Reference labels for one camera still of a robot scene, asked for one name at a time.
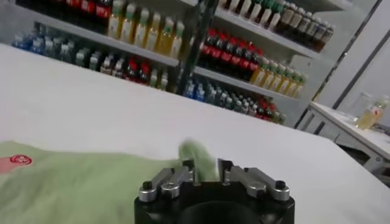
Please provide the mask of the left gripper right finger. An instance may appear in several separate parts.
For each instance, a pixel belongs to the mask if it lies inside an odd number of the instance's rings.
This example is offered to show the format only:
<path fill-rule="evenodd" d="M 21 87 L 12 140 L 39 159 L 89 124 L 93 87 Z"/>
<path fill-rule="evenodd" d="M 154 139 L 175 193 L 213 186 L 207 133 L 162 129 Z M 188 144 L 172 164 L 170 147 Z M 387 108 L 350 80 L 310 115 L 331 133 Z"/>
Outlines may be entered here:
<path fill-rule="evenodd" d="M 244 186 L 248 196 L 261 198 L 270 195 L 277 201 L 290 199 L 290 188 L 282 180 L 275 180 L 258 168 L 235 166 L 232 161 L 218 158 L 219 177 L 222 184 L 239 182 Z"/>

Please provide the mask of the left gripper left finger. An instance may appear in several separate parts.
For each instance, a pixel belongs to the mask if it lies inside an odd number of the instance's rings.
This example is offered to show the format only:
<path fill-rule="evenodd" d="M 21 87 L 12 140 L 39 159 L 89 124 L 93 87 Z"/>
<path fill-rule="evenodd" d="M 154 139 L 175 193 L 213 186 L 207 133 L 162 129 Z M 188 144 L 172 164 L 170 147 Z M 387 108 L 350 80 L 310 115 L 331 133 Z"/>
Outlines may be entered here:
<path fill-rule="evenodd" d="M 138 199 L 149 203 L 159 195 L 175 199 L 180 195 L 181 185 L 195 180 L 193 159 L 184 160 L 179 168 L 164 168 L 149 181 L 144 181 L 139 189 Z"/>

